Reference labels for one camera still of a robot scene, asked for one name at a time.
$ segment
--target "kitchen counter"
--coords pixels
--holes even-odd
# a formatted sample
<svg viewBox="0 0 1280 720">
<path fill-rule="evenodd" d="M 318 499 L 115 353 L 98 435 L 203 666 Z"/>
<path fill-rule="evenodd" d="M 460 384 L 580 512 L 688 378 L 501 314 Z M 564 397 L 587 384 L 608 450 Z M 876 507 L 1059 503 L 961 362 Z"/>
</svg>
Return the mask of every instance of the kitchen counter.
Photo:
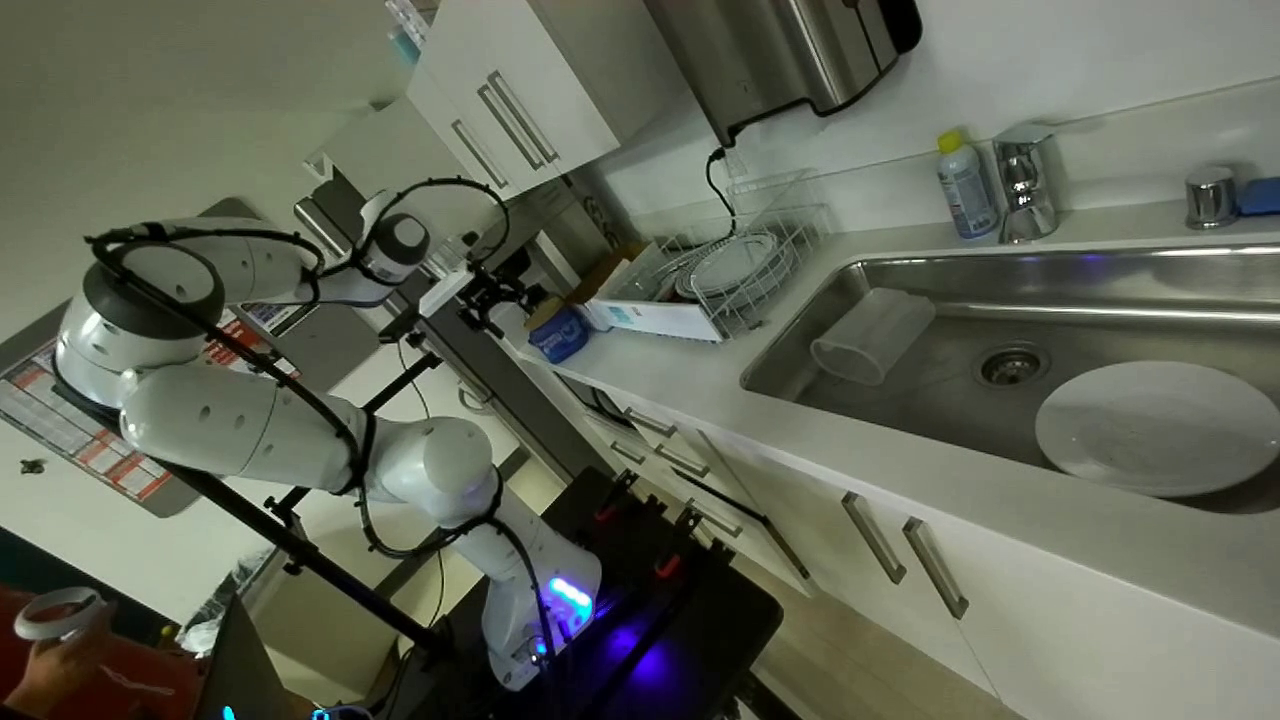
<svg viewBox="0 0 1280 720">
<path fill-rule="evenodd" d="M 1180 208 L 1125 208 L 1078 218 L 1046 249 L 1082 245 L 1210 245 L 1280 239 L 1278 224 L 1184 232 Z M 736 444 L 753 444 L 785 467 L 833 489 L 876 483 L 903 503 L 949 512 L 1005 542 L 1054 552 L 1175 606 L 1280 637 L 1280 512 L 1213 518 L 1164 499 L 1130 496 L 1048 467 L 1012 464 L 897 429 L 818 413 L 741 388 L 753 362 L 852 257 L 903 252 L 1021 252 L 957 249 L 954 227 L 893 227 L 833 236 L 771 307 L 771 320 L 725 344 L 600 332 L 557 372 L 600 384 L 619 399 L 664 409 Z"/>
</svg>

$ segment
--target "faucet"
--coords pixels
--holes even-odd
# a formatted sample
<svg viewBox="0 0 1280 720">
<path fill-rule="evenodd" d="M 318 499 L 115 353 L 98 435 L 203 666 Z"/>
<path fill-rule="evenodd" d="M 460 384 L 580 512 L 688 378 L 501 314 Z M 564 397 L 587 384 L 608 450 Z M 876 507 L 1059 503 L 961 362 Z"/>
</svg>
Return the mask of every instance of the faucet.
<svg viewBox="0 0 1280 720">
<path fill-rule="evenodd" d="M 1059 181 L 1048 124 L 1012 124 L 995 138 L 1005 194 L 1005 245 L 1054 236 L 1059 224 Z"/>
</svg>

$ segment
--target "stainless steel sink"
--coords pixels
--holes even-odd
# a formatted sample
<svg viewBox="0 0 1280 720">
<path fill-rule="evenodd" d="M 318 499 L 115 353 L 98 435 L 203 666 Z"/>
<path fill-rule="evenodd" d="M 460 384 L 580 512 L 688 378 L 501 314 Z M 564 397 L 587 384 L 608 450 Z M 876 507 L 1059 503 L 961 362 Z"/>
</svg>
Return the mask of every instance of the stainless steel sink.
<svg viewBox="0 0 1280 720">
<path fill-rule="evenodd" d="M 867 288 L 927 297 L 939 317 L 885 384 L 823 378 L 810 344 Z M 1125 362 L 1210 364 L 1280 399 L 1280 249 L 856 259 L 800 307 L 744 388 L 1054 467 L 1035 444 L 1035 409 L 1066 382 Z M 1280 464 L 1180 503 L 1280 507 Z"/>
</svg>

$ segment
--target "dish rack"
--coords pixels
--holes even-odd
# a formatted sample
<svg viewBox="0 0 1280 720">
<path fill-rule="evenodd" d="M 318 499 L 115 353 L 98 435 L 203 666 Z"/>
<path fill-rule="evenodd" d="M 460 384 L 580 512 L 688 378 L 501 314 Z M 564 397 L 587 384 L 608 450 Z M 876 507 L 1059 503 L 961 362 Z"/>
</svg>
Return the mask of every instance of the dish rack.
<svg viewBox="0 0 1280 720">
<path fill-rule="evenodd" d="M 753 332 L 763 323 L 771 299 L 788 288 L 788 280 L 804 269 L 813 245 L 818 245 L 818 227 L 804 227 L 792 221 L 768 221 L 753 232 L 741 232 L 741 236 L 716 245 L 698 266 L 694 297 L 725 337 Z M 749 266 L 758 266 L 758 273 L 734 288 L 706 293 L 699 277 L 716 266 L 734 266 L 736 257 L 749 257 Z"/>
</svg>

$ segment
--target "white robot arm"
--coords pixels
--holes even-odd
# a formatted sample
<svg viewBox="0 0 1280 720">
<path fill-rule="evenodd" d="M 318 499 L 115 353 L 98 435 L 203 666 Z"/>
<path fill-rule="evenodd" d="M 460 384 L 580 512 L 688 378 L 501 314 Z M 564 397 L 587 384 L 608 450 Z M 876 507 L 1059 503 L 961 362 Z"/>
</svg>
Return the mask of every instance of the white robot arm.
<svg viewBox="0 0 1280 720">
<path fill-rule="evenodd" d="M 370 441 L 361 453 L 372 496 L 414 503 L 436 530 L 469 530 L 458 552 L 494 581 L 485 602 L 494 672 L 504 687 L 524 687 L 593 620 L 600 559 L 501 489 L 485 434 L 447 417 L 393 426 L 338 397 L 320 399 L 328 409 L 320 417 L 269 378 L 203 364 L 203 327 L 184 320 L 217 323 L 223 303 L 243 299 L 381 299 L 424 259 L 424 232 L 399 224 L 370 245 L 361 269 L 308 277 L 306 249 L 203 236 L 229 227 L 252 224 L 148 227 L 165 239 L 125 245 L 87 269 L 58 337 L 60 382 L 80 399 L 120 413 L 131 450 L 214 477 L 346 494 L 356 467 L 348 441 Z"/>
</svg>

